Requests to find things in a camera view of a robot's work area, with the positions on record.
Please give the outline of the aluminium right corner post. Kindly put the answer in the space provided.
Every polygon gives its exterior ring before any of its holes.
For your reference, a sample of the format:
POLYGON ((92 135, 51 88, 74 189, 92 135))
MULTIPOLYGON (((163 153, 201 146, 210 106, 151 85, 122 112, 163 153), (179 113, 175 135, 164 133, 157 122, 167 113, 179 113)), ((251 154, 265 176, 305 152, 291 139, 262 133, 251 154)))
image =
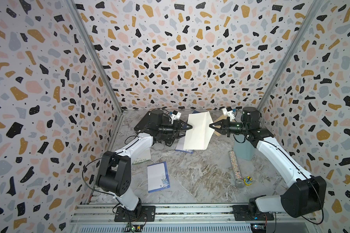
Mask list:
POLYGON ((311 25, 314 17, 316 16, 318 10, 321 8, 323 4, 322 0, 315 0, 312 2, 307 15, 305 16, 305 19, 302 22, 302 25, 300 26, 297 34, 295 35, 293 41, 291 42, 290 46, 288 47, 288 50, 286 54, 284 55, 282 61, 279 63, 278 69, 276 70, 271 82, 269 83, 266 92, 264 93, 259 105, 258 110, 262 113, 264 105, 268 98, 270 97, 275 85, 278 83, 281 75, 284 73, 285 68, 287 67, 289 61, 291 60, 291 57, 296 52, 300 42, 302 41, 303 37, 305 36, 305 33, 307 32, 309 26, 311 25))

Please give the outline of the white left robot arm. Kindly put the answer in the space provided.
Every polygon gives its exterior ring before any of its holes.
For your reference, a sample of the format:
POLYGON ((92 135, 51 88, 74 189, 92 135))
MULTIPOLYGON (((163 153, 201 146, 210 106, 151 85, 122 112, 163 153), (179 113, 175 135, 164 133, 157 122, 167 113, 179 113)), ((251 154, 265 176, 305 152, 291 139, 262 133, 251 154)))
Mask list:
POLYGON ((140 198, 130 188, 132 161, 157 142, 172 146, 175 140, 193 128, 179 115, 180 112, 169 114, 163 109, 148 111, 134 127, 135 136, 130 143, 114 152, 104 153, 96 185, 104 193, 114 196, 125 210, 136 214, 142 207, 140 198))

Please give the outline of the yellow round tape measure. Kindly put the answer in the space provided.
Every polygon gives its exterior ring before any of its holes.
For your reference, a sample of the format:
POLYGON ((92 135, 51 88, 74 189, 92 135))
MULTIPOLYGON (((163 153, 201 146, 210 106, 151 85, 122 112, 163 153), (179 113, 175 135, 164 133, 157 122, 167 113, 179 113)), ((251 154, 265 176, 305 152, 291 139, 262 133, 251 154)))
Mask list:
POLYGON ((253 179, 250 176, 244 177, 243 181, 244 181, 246 186, 250 186, 253 184, 253 179))

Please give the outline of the white letter paper green border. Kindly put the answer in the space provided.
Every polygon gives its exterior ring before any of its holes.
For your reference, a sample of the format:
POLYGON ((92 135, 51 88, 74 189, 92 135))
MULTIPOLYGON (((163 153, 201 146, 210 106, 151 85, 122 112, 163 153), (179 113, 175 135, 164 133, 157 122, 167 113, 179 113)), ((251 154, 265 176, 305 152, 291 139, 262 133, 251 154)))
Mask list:
POLYGON ((132 162, 133 165, 141 164, 151 160, 150 148, 146 149, 139 157, 132 162))

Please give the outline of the glitter filled clear tube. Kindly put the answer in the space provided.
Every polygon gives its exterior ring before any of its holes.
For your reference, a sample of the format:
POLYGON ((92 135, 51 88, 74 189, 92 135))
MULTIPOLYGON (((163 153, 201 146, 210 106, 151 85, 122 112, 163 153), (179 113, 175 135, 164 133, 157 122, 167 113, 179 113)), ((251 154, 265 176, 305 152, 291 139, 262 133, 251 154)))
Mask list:
POLYGON ((241 174, 241 170, 237 161, 236 154, 233 150, 229 151, 228 154, 229 154, 229 158, 230 158, 230 162, 231 162, 231 166, 232 166, 232 170, 235 178, 235 185, 238 188, 244 188, 246 185, 244 182, 244 177, 241 174))

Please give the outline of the aluminium corner post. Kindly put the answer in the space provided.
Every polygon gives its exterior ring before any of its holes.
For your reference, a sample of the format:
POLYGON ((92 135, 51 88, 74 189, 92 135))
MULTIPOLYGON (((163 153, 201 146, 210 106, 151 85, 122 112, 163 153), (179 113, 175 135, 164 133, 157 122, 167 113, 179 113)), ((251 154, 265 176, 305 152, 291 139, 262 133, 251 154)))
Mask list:
POLYGON ((307 15, 305 16, 305 19, 302 22, 302 25, 300 26, 297 34, 295 35, 293 41, 291 42, 290 46, 288 47, 288 50, 286 54, 284 55, 282 61, 279 63, 278 69, 276 70, 271 82, 269 83, 266 92, 264 93, 259 105, 258 110, 262 113, 264 105, 268 98, 270 97, 275 85, 278 83, 281 75, 284 73, 285 68, 287 67, 289 61, 291 60, 291 57, 296 52, 300 42, 302 41, 303 37, 305 36, 305 33, 307 32, 309 26, 311 25, 314 17, 316 16, 318 10, 321 8, 323 4, 322 0, 315 0, 312 2, 307 15))
POLYGON ((82 22, 82 18, 79 15, 78 9, 75 5, 75 2, 72 0, 65 0, 65 5, 67 10, 69 11, 71 18, 73 19, 73 21, 76 24, 76 28, 80 33, 81 39, 83 40, 85 46, 86 46, 86 50, 88 51, 89 55, 91 56, 92 61, 94 62, 101 78, 102 81, 104 83, 104 85, 106 86, 106 89, 112 99, 113 102, 113 106, 115 108, 115 110, 119 113, 119 115, 123 114, 123 110, 121 108, 121 106, 119 105, 119 101, 113 91, 113 88, 110 84, 110 81, 108 79, 108 76, 103 68, 103 65, 101 64, 100 59, 98 58, 98 55, 96 53, 96 50, 94 48, 94 45, 92 43, 92 41, 89 38, 89 34, 88 31, 86 29, 86 27, 84 26, 83 22, 82 22))

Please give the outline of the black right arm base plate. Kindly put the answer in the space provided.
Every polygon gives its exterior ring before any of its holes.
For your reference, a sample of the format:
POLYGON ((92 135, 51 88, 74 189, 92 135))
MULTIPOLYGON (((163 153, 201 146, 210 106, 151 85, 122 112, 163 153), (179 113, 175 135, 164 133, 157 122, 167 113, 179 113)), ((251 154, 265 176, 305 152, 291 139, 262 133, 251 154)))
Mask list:
POLYGON ((240 204, 232 206, 235 221, 273 221, 274 215, 270 212, 260 212, 256 206, 240 204))

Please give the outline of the aluminium left corner post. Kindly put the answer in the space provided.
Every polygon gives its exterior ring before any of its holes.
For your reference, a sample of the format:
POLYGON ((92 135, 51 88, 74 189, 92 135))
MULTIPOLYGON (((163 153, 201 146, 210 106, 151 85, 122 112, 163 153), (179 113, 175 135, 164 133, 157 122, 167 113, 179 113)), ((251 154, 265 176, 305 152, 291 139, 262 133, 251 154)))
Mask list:
POLYGON ((106 89, 112 99, 113 102, 113 106, 115 108, 115 110, 119 113, 119 115, 123 114, 123 110, 121 108, 121 106, 119 105, 119 101, 113 91, 113 88, 110 84, 110 81, 108 79, 108 76, 103 68, 103 65, 101 64, 100 59, 98 58, 98 55, 96 53, 96 50, 94 48, 94 45, 92 43, 92 41, 89 38, 89 34, 88 31, 86 29, 86 27, 84 26, 83 22, 82 22, 82 18, 79 15, 78 9, 75 5, 75 2, 72 0, 65 0, 65 5, 67 10, 69 11, 71 18, 73 19, 73 21, 76 24, 76 28, 80 33, 81 39, 83 40, 85 46, 86 46, 86 50, 88 51, 89 55, 91 56, 92 61, 94 62, 101 78, 102 81, 104 83, 104 85, 106 86, 106 89))

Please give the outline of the black hard case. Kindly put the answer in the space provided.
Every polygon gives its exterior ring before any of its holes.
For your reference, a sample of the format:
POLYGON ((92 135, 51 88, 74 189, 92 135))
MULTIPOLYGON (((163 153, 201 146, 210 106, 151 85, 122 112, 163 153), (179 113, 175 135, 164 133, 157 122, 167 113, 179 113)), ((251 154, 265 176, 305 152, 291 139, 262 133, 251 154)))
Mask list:
POLYGON ((146 113, 146 115, 139 121, 139 123, 134 127, 134 131, 136 134, 139 133, 147 133, 147 123, 149 120, 149 112, 146 113))

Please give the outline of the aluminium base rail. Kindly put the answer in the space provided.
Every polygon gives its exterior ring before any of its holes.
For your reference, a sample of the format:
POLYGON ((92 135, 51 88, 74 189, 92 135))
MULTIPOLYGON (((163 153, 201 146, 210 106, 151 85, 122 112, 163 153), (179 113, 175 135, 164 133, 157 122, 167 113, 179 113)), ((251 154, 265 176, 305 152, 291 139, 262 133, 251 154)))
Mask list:
POLYGON ((236 204, 149 204, 139 220, 123 217, 112 204, 79 205, 71 220, 72 233, 320 233, 309 221, 285 213, 262 219, 237 218, 236 204))

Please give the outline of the white letter paper blue border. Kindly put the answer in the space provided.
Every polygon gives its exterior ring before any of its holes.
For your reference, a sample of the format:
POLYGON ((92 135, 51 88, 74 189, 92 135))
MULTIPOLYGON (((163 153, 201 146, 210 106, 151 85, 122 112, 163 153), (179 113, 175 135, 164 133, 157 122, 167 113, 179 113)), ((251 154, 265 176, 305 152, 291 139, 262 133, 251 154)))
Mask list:
POLYGON ((156 192, 170 188, 170 179, 166 162, 147 167, 148 192, 156 192))

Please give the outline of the cream envelope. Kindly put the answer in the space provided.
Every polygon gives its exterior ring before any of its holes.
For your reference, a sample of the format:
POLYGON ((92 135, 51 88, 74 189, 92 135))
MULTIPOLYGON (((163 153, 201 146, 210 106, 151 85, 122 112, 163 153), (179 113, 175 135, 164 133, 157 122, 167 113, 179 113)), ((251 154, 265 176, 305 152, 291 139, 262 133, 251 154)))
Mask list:
POLYGON ((214 129, 210 128, 213 119, 210 112, 188 115, 188 124, 192 126, 186 131, 183 148, 185 150, 206 150, 214 129))

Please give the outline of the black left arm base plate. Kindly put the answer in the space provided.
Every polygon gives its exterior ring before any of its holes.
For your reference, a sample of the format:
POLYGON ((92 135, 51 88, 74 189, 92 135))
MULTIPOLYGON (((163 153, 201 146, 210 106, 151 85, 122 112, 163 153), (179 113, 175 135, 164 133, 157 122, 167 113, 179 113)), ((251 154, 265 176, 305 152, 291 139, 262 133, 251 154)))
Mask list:
POLYGON ((156 207, 154 205, 138 206, 134 211, 126 210, 119 206, 115 215, 115 222, 153 222, 155 220, 156 207))

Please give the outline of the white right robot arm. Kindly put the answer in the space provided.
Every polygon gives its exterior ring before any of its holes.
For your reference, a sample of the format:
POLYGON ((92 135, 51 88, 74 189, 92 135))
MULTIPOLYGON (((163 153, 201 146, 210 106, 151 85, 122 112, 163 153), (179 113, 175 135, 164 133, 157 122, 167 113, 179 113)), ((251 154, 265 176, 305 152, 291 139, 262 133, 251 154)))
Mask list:
POLYGON ((224 108, 223 113, 227 118, 211 123, 209 127, 228 137, 243 135, 245 142, 249 142, 268 159, 288 187, 282 195, 251 198, 247 210, 250 218, 256 219, 259 215, 275 212, 297 218, 323 210, 326 181, 300 166, 273 134, 261 126, 262 115, 257 108, 244 107, 239 122, 235 121, 230 107, 224 108))

